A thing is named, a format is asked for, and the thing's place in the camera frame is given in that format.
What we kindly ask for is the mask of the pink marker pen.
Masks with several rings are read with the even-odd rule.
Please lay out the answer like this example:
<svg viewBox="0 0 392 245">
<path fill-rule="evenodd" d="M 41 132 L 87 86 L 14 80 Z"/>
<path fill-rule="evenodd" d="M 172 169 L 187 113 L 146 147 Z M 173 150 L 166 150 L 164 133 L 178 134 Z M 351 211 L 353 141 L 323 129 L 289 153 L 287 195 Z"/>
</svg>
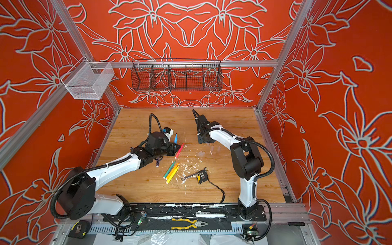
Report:
<svg viewBox="0 0 392 245">
<path fill-rule="evenodd" d="M 181 151 L 183 150 L 184 144 L 181 145 L 180 149 L 176 152 L 175 154 L 175 159 L 177 159 L 181 153 Z"/>
</svg>

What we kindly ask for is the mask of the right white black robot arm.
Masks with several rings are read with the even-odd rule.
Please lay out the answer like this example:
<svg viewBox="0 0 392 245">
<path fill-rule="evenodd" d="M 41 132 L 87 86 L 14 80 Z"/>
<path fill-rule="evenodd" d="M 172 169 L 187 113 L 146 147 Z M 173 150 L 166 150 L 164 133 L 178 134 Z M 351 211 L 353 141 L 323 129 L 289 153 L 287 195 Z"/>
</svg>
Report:
<svg viewBox="0 0 392 245">
<path fill-rule="evenodd" d="M 200 144 L 219 142 L 230 150 L 232 165 L 240 178 L 241 191 L 238 198 L 238 215 L 244 220 L 252 219 L 258 210 L 257 180 L 269 176 L 275 170 L 271 152 L 252 137 L 240 137 L 225 129 L 216 121 L 208 121 L 205 115 L 193 110 Z M 271 162 L 270 169 L 262 173 L 264 162 L 259 150 L 263 150 Z"/>
</svg>

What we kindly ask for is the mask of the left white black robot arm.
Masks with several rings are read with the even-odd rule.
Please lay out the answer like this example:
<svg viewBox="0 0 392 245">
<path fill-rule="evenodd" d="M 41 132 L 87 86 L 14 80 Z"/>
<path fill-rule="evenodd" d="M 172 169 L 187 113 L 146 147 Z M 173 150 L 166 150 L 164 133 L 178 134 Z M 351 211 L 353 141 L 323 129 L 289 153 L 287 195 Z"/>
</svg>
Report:
<svg viewBox="0 0 392 245">
<path fill-rule="evenodd" d="M 175 156 L 180 145 L 171 142 L 173 129 L 160 127 L 148 132 L 139 146 L 131 148 L 126 155 L 103 165 L 75 167 L 54 192 L 50 212 L 57 219 L 77 220 L 87 214 L 121 213 L 127 201 L 120 195 L 99 195 L 97 191 L 109 182 L 132 171 L 137 171 L 164 156 Z"/>
</svg>

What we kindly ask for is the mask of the orange marker pen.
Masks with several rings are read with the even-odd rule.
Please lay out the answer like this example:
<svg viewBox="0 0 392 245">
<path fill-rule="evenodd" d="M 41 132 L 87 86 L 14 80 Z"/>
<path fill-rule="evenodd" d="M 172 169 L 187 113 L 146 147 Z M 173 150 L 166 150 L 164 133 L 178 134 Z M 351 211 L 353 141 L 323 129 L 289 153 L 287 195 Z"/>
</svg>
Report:
<svg viewBox="0 0 392 245">
<path fill-rule="evenodd" d="M 178 167 L 179 164 L 176 164 L 172 170 L 169 172 L 168 176 L 166 177 L 166 180 L 168 181 L 169 178 L 174 174 L 175 169 Z"/>
</svg>

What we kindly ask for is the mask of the green marker pen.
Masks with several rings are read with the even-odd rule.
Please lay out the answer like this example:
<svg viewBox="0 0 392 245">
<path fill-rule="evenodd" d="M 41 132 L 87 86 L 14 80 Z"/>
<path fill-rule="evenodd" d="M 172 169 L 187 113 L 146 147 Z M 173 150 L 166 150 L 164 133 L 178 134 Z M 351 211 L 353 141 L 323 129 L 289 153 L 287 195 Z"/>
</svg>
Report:
<svg viewBox="0 0 392 245">
<path fill-rule="evenodd" d="M 165 175 L 163 176 L 163 178 L 164 178 L 165 180 L 168 178 L 169 173 L 172 171 L 172 169 L 174 168 L 175 164 L 176 164 L 176 162 L 174 161 L 174 162 L 170 165 L 170 167 L 168 168 L 168 170 L 166 171 Z"/>
</svg>

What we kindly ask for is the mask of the silver wrench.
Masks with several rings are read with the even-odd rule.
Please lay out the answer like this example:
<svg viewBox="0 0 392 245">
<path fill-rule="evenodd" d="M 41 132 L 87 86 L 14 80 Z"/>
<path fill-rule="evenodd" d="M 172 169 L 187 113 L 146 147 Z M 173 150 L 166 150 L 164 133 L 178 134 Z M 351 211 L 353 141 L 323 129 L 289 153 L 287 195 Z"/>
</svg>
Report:
<svg viewBox="0 0 392 245">
<path fill-rule="evenodd" d="M 188 175 L 188 176 L 182 177 L 181 180 L 182 180 L 182 181 L 185 181 L 186 179 L 189 179 L 189 178 L 191 178 L 191 177 L 193 177 L 193 176 L 196 176 L 197 174 L 201 173 L 202 171 L 208 171 L 208 168 L 205 167 L 205 168 L 203 168 L 202 170 L 200 170 L 200 171 L 198 171 L 198 172 L 196 172 L 196 173 L 193 173 L 193 174 L 190 174 L 190 175 Z"/>
</svg>

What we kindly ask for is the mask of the yellow black tape measure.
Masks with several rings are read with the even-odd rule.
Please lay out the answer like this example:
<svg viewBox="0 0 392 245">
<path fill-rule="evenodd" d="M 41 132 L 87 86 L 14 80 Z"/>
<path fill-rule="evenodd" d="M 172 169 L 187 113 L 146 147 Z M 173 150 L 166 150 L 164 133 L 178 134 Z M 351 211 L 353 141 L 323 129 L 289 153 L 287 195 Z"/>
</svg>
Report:
<svg viewBox="0 0 392 245">
<path fill-rule="evenodd" d="M 205 170 L 201 170 L 197 173 L 197 180 L 198 184 L 202 184 L 206 181 L 208 181 L 208 173 Z"/>
</svg>

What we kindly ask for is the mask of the black tape measure on ledge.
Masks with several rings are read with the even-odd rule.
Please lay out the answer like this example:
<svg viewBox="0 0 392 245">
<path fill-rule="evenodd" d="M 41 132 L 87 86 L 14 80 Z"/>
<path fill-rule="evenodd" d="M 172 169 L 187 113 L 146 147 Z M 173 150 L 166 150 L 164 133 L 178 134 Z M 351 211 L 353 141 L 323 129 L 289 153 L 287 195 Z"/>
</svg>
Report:
<svg viewBox="0 0 392 245">
<path fill-rule="evenodd" d="M 88 234 L 90 228 L 91 222 L 86 220 L 80 220 L 73 225 L 68 234 L 68 237 L 83 239 Z"/>
</svg>

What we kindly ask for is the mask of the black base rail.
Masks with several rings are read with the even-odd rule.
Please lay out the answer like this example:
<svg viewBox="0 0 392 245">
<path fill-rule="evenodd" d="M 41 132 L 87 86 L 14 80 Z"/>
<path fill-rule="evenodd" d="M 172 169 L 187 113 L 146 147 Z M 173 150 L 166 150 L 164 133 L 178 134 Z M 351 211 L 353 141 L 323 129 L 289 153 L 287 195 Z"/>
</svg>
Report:
<svg viewBox="0 0 392 245">
<path fill-rule="evenodd" d="M 229 222 L 266 222 L 267 217 L 263 206 L 251 208 L 247 213 L 239 204 L 225 203 L 134 203 L 122 208 L 115 215 L 107 215 L 105 221 L 120 221 L 129 213 L 144 211 L 148 218 L 167 219 L 171 217 L 203 217 Z"/>
</svg>

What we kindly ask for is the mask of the yellow handled pliers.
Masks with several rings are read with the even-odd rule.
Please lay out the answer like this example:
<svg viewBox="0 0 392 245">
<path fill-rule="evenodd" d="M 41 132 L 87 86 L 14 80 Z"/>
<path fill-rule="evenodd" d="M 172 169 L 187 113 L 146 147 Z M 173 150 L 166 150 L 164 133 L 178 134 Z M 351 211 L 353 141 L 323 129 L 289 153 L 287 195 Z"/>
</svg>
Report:
<svg viewBox="0 0 392 245">
<path fill-rule="evenodd" d="M 171 230 L 189 230 L 189 229 L 198 229 L 201 227 L 205 227 L 208 225 L 207 222 L 204 221 L 199 221 L 197 219 L 188 219 L 188 218 L 172 218 L 171 219 L 174 222 L 182 222 L 182 223 L 187 223 L 185 226 L 183 227 L 179 227 L 179 226 L 174 226 L 171 227 Z"/>
</svg>

